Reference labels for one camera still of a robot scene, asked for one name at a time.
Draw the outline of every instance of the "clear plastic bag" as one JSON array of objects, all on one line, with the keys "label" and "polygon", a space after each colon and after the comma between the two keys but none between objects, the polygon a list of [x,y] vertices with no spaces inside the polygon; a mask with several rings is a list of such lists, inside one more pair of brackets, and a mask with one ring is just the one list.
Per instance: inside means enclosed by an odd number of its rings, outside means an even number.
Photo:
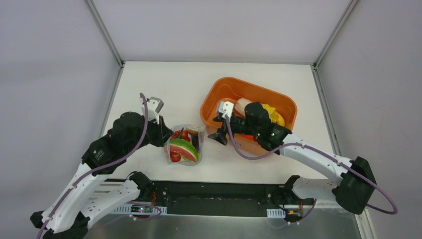
[{"label": "clear plastic bag", "polygon": [[200,163],[205,126],[178,125],[172,131],[174,134],[166,143],[167,162],[190,166]]}]

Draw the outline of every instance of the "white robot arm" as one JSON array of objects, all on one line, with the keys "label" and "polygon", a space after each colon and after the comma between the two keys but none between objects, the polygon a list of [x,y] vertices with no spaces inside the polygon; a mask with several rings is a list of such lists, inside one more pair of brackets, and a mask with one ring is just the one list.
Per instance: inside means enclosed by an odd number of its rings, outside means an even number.
[{"label": "white robot arm", "polygon": [[104,197],[88,201],[94,190],[134,151],[152,144],[163,147],[173,132],[159,116],[164,103],[159,98],[146,100],[144,116],[123,113],[107,134],[91,143],[82,162],[59,198],[45,211],[35,212],[31,221],[36,228],[48,230],[43,238],[83,238],[88,229],[118,206],[151,196],[152,182],[141,172],[129,177],[118,189]]},{"label": "white robot arm", "polygon": [[[368,161],[361,157],[356,160],[341,157],[320,149],[289,129],[272,123],[268,112],[259,102],[250,103],[245,107],[246,118],[232,114],[234,104],[220,102],[217,107],[217,117],[213,120],[222,122],[221,128],[209,138],[227,145],[233,135],[252,135],[254,140],[267,154],[259,157],[243,155],[236,147],[236,151],[246,159],[259,159],[275,153],[295,159],[323,174],[327,179],[306,179],[292,176],[284,185],[301,199],[315,198],[337,201],[343,208],[354,214],[361,214],[375,190],[376,181]],[[363,175],[364,180],[356,173]]]}]

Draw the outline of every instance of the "white table surface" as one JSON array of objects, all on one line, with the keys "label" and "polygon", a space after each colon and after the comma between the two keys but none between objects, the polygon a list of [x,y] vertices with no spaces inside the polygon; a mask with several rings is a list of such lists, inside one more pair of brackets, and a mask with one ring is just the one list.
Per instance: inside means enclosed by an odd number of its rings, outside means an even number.
[{"label": "white table surface", "polygon": [[[126,62],[112,103],[106,130],[127,111],[142,114],[139,93],[164,101],[160,115],[171,128],[178,124],[203,125],[200,107],[214,82],[236,77],[291,97],[298,114],[293,132],[332,152],[328,131],[309,65]],[[162,148],[148,145],[136,151],[110,178],[124,179],[142,171],[151,180],[282,184],[291,175],[325,178],[315,170],[287,157],[273,155],[246,160],[231,146],[205,138],[203,160],[196,166],[167,164]]]}]

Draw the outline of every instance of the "white wall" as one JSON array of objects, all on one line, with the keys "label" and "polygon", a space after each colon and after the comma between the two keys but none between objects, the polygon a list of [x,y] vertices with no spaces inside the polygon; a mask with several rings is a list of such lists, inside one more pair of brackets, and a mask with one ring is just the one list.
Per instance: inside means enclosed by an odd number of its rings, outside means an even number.
[{"label": "white wall", "polygon": [[313,63],[349,0],[95,0],[124,60]]},{"label": "white wall", "polygon": [[117,64],[82,0],[0,1],[0,238],[35,238],[98,137]]},{"label": "white wall", "polygon": [[[380,239],[422,235],[422,1],[362,0],[319,68],[342,153],[369,160],[399,214]],[[371,203],[390,208],[378,193]]]}]

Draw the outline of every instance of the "orange plastic bin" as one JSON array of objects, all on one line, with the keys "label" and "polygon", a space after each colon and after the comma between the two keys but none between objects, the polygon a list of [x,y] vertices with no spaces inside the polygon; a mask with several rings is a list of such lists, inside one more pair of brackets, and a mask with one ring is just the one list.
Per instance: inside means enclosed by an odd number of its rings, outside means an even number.
[{"label": "orange plastic bin", "polygon": [[[235,104],[240,98],[268,104],[276,108],[276,111],[284,118],[285,127],[290,130],[293,129],[298,109],[296,103],[290,97],[234,77],[223,77],[214,83],[201,106],[200,114],[202,121],[207,125],[208,134],[215,133],[221,127],[220,122],[212,120],[217,116],[215,112],[217,105],[221,101],[230,101]],[[255,155],[266,153],[266,150],[261,148],[257,142],[243,137],[235,137],[235,140],[239,143],[239,148],[244,151]]]}]

